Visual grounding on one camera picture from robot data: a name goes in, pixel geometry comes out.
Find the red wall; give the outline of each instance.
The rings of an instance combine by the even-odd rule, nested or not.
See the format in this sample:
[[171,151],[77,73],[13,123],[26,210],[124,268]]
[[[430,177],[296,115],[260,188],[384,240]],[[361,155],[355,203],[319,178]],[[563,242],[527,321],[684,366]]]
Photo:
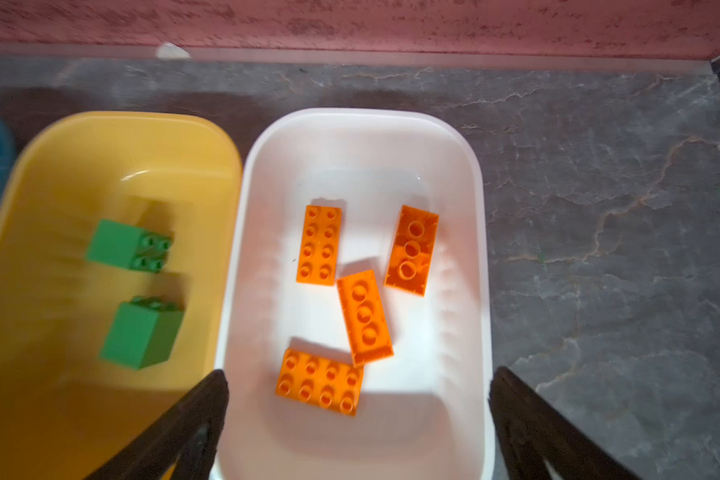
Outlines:
[[720,0],[0,0],[0,42],[708,59]]

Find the orange building block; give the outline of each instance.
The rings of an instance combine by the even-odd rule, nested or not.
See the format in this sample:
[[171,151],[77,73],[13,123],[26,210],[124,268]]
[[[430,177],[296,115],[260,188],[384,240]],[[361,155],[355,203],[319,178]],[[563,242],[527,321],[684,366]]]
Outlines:
[[363,368],[288,349],[282,358],[275,393],[355,416]]
[[344,323],[355,366],[394,355],[373,270],[338,279]]
[[386,286],[424,296],[439,221],[439,215],[403,205],[384,279]]
[[341,227],[341,208],[307,205],[302,249],[298,254],[297,282],[333,285]]

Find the orange block with studs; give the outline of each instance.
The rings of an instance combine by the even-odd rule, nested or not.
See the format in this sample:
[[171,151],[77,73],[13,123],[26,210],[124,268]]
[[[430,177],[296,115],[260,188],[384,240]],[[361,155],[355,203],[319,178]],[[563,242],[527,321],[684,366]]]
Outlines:
[[282,358],[275,393],[355,416],[363,368],[288,349]]
[[403,205],[394,234],[386,286],[424,296],[440,216]]
[[297,282],[333,285],[336,280],[338,233],[341,227],[341,208],[307,206],[302,249],[298,254]]
[[393,356],[392,338],[384,318],[373,270],[338,279],[344,323],[355,366]]

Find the marble countertop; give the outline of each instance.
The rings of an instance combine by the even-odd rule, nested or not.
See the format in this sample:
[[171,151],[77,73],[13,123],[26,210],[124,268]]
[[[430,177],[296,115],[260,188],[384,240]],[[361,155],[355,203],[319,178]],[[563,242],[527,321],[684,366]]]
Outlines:
[[19,146],[77,111],[154,110],[244,156],[315,106],[458,128],[485,186],[494,364],[642,478],[720,478],[714,77],[0,57]]

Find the green building block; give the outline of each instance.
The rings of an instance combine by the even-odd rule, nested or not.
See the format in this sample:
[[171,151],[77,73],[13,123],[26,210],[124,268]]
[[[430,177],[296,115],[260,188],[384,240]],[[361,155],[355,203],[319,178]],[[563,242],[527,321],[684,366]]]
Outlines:
[[140,370],[168,360],[184,312],[156,297],[122,302],[99,357]]
[[171,238],[138,226],[99,222],[85,257],[93,262],[157,273],[163,269]]

